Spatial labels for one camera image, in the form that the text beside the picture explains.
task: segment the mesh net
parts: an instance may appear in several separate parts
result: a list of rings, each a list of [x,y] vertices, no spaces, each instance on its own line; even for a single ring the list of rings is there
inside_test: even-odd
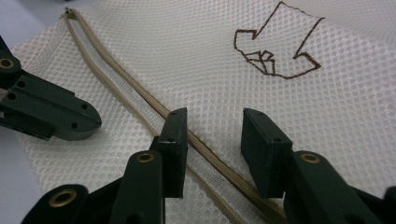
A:
[[[378,5],[376,11],[395,4],[361,5],[357,8]],[[276,1],[107,0],[79,12],[147,91],[170,110],[187,107],[189,128],[251,184],[240,154],[245,107],[266,113],[294,150],[320,153],[348,184],[382,197],[396,183],[394,34],[378,32],[387,26],[375,27],[378,21],[364,28],[356,18],[339,16],[342,12],[325,12],[315,4],[298,7],[304,6],[315,16]],[[92,74],[61,21],[13,52],[25,70],[90,102],[104,122],[81,142],[20,135],[44,191],[66,183],[100,188],[121,176],[130,155],[149,148],[147,128]],[[130,87],[115,82],[135,102]],[[145,111],[144,103],[136,108]],[[152,116],[152,125],[160,128],[163,121]],[[209,167],[200,160],[196,152],[189,154],[196,170]],[[260,212],[242,196],[233,197],[235,189],[215,171],[201,175],[247,222],[261,220]],[[175,223],[195,215],[194,222],[204,217],[228,222],[199,184],[187,179],[190,196],[183,205],[168,205],[177,207],[168,217]],[[199,214],[185,214],[192,210]]]

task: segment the white surface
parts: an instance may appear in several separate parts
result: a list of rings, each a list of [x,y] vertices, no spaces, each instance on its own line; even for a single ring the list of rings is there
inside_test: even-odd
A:
[[[55,23],[66,6],[94,1],[0,0],[0,35],[11,48]],[[21,223],[41,192],[15,133],[0,127],[0,144],[0,223]]]
[[[364,12],[352,9],[349,17]],[[378,197],[395,185],[393,45],[328,19],[313,29],[318,18],[277,1],[106,0],[80,13],[117,63],[152,96],[170,110],[189,109],[189,128],[247,181],[252,182],[240,154],[244,107],[266,113],[294,150],[325,156],[350,185]],[[235,34],[261,28],[254,40],[251,33]],[[247,63],[234,41],[246,55],[274,53],[280,75],[307,73],[294,79],[268,76],[274,73]],[[296,52],[309,53],[321,67],[312,70],[305,57],[294,60]]]

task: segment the arrow outline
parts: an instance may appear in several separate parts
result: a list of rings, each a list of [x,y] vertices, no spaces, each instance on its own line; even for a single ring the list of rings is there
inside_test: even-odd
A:
[[[311,63],[314,65],[313,68],[310,68],[310,69],[308,69],[308,70],[306,70],[306,71],[303,71],[302,73],[299,73],[299,74],[297,74],[297,75],[293,75],[293,76],[287,77],[287,76],[284,76],[284,75],[281,75],[281,74],[277,74],[277,73],[276,73],[276,67],[275,67],[275,61],[276,61],[276,60],[272,58],[272,57],[274,56],[274,54],[273,54],[272,52],[266,50],[266,49],[264,50],[264,52],[263,52],[262,54],[260,54],[260,51],[255,51],[255,52],[252,52],[252,53],[249,53],[249,54],[245,54],[244,51],[240,50],[240,49],[236,46],[237,35],[240,34],[240,33],[251,33],[251,34],[252,34],[251,40],[254,41],[254,40],[262,33],[262,31],[265,29],[265,26],[266,26],[266,25],[268,24],[268,22],[273,18],[273,16],[275,15],[276,11],[279,9],[279,7],[280,7],[281,5],[284,5],[284,6],[286,6],[286,7],[289,7],[289,6],[286,5],[284,2],[279,2],[279,3],[277,4],[275,10],[271,13],[270,17],[265,21],[265,24],[262,26],[262,28],[260,29],[259,32],[257,32],[257,30],[244,30],[244,29],[238,29],[238,30],[236,30],[236,31],[235,31],[235,35],[234,35],[234,38],[233,38],[233,47],[234,47],[236,50],[238,50],[238,51],[242,54],[242,56],[244,56],[244,58],[246,59],[246,61],[247,61],[248,63],[250,63],[251,65],[253,65],[254,67],[256,67],[263,75],[272,76],[272,77],[283,77],[283,78],[285,78],[285,79],[292,79],[292,78],[295,78],[295,77],[303,76],[303,75],[305,75],[305,74],[307,74],[307,73],[309,73],[309,72],[312,72],[312,71],[314,71],[314,70],[317,70],[317,69],[319,69],[319,68],[321,67],[320,63],[318,63],[317,61],[315,61],[315,59],[312,58],[312,56],[311,56],[309,53],[307,53],[307,52],[300,52],[300,50],[301,50],[301,49],[303,48],[303,46],[305,45],[305,42],[306,42],[306,40],[308,39],[308,37],[311,36],[311,34],[312,34],[312,33],[314,32],[314,30],[317,28],[318,24],[319,24],[323,19],[325,19],[324,17],[318,18],[317,22],[314,24],[314,26],[311,28],[311,30],[309,31],[309,33],[306,35],[306,37],[305,37],[305,39],[303,40],[303,42],[301,43],[300,47],[297,49],[297,51],[294,53],[294,56],[292,57],[293,60],[296,60],[297,58],[300,58],[300,57],[305,57],[309,62],[311,62]],[[304,11],[300,10],[299,8],[296,8],[296,7],[290,7],[290,8],[297,9],[297,10],[299,10],[300,12],[304,13],[305,15],[308,15],[308,16],[310,16],[310,17],[314,17],[314,16],[311,16],[311,15],[305,13]],[[262,55],[264,55],[265,53],[269,53],[270,56],[269,56],[266,60],[263,60],[263,59],[262,59]],[[259,55],[259,60],[249,59],[248,55],[253,55],[253,54],[258,54],[258,55]],[[260,67],[258,67],[255,63],[253,63],[252,61],[253,61],[253,62],[260,62],[260,63],[262,63],[262,64],[264,64],[265,62],[271,62],[271,63],[273,64],[272,69],[273,69],[274,73],[267,73],[267,69],[266,69],[266,67],[265,67],[265,64],[264,64],[264,67],[263,67],[264,70],[265,70],[265,71],[264,71],[263,69],[261,69]]]

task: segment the drawn arrow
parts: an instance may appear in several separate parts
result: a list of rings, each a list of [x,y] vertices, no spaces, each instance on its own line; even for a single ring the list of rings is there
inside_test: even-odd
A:
[[[299,77],[320,68],[311,55],[301,50],[323,19],[280,2],[259,31],[236,30],[233,45],[264,75]]]

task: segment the brown line drawing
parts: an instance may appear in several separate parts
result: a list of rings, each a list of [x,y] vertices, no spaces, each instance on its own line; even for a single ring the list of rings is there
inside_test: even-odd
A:
[[[309,72],[312,72],[314,70],[317,70],[317,69],[319,69],[321,67],[321,65],[317,61],[315,61],[309,53],[300,52],[300,50],[303,48],[303,46],[304,46],[305,42],[307,41],[308,37],[311,36],[311,34],[317,28],[318,24],[325,18],[318,18],[317,22],[314,24],[314,26],[311,28],[309,33],[306,35],[305,39],[302,41],[300,47],[297,48],[297,51],[294,53],[294,55],[292,57],[293,60],[296,60],[297,58],[300,58],[300,57],[305,57],[309,62],[311,62],[313,64],[312,68],[310,68],[310,69],[308,69],[306,71],[303,71],[303,72],[301,72],[299,74],[296,74],[296,75],[287,76],[287,75],[278,74],[276,72],[276,59],[273,58],[274,57],[274,53],[272,53],[272,52],[270,52],[268,50],[264,50],[262,53],[259,50],[255,51],[255,52],[252,52],[252,53],[245,53],[244,51],[239,49],[237,47],[237,44],[236,44],[238,34],[242,34],[242,33],[251,34],[251,36],[252,36],[251,40],[254,41],[262,33],[262,31],[265,29],[266,25],[274,17],[276,11],[279,9],[279,7],[281,5],[289,7],[285,3],[279,2],[277,4],[275,10],[271,13],[270,17],[265,21],[265,24],[262,26],[262,28],[260,29],[259,32],[257,32],[257,30],[244,30],[244,29],[236,30],[235,31],[235,35],[234,35],[234,39],[233,39],[233,47],[242,54],[242,56],[246,59],[246,61],[248,63],[250,63],[251,65],[256,67],[263,75],[273,76],[273,77],[283,77],[285,79],[292,79],[292,78],[295,78],[295,77],[300,77],[302,75],[305,75],[305,74],[307,74]],[[301,11],[299,8],[296,8],[296,7],[290,7],[290,8],[297,9],[300,12],[304,13],[305,15],[311,16],[311,15],[306,14],[305,12]],[[258,59],[250,58],[250,56],[254,56],[254,55],[257,55],[259,58]],[[262,64],[262,68],[259,67],[254,62],[255,63],[261,63]],[[265,63],[270,63],[272,65],[271,66],[272,72],[268,71],[268,68],[266,67]]]

